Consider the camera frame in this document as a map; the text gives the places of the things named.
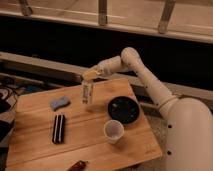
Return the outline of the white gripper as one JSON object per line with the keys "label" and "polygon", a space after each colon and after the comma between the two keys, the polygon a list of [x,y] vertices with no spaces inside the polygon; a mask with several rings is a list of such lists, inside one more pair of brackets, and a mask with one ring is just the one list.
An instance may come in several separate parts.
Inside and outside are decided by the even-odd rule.
{"label": "white gripper", "polygon": [[97,79],[98,77],[105,77],[110,74],[109,65],[104,62],[100,62],[97,65],[89,68],[82,74],[84,81],[90,81]]}

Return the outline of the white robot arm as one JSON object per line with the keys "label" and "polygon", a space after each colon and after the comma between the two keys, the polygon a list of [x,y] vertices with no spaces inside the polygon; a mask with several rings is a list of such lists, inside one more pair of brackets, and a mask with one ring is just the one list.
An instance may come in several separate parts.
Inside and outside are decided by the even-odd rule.
{"label": "white robot arm", "polygon": [[120,56],[99,62],[83,73],[94,80],[116,72],[133,71],[167,121],[166,171],[213,171],[213,115],[200,100],[173,94],[131,47]]}

